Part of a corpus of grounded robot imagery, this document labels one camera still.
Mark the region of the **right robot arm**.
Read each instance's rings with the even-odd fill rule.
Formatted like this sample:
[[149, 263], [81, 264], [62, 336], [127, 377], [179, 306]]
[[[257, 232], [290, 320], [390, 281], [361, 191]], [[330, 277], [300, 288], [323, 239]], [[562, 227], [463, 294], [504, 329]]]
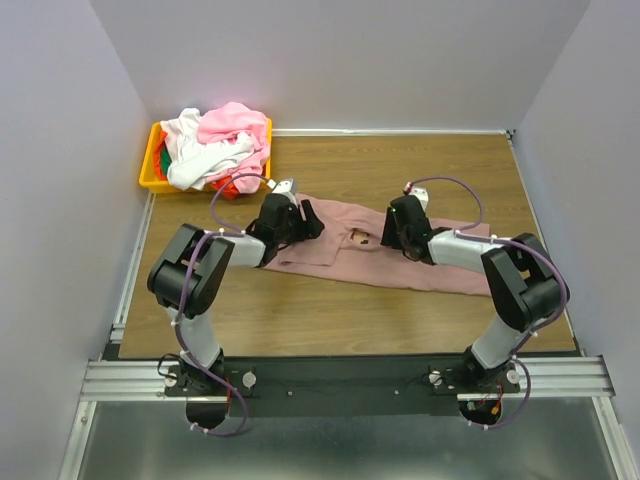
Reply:
[[563, 313], [570, 298], [562, 274], [535, 235], [489, 238], [435, 228], [414, 194], [391, 201], [382, 244], [414, 262], [485, 276], [495, 316], [464, 351], [461, 363], [440, 374], [456, 387], [475, 390], [495, 381], [533, 333]]

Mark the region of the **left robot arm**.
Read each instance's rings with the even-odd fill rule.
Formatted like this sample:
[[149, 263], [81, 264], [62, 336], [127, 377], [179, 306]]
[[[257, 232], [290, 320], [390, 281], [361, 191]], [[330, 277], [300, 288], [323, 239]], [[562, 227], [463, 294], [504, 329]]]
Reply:
[[279, 251], [315, 240], [324, 230], [310, 201], [283, 193], [267, 195], [257, 218], [238, 232], [190, 224], [178, 229], [152, 267], [147, 288], [171, 320], [186, 375], [231, 387], [211, 313], [227, 268], [265, 267]]

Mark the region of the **dusty pink mario t-shirt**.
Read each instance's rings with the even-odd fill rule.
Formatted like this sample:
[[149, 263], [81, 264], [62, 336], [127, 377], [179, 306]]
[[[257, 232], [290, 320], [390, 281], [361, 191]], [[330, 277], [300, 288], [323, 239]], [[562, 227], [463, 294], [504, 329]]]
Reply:
[[317, 239], [293, 244], [265, 268], [270, 271], [374, 287], [488, 296], [486, 277], [452, 266], [411, 261], [381, 244], [385, 215], [370, 208], [299, 194], [311, 202], [325, 229]]

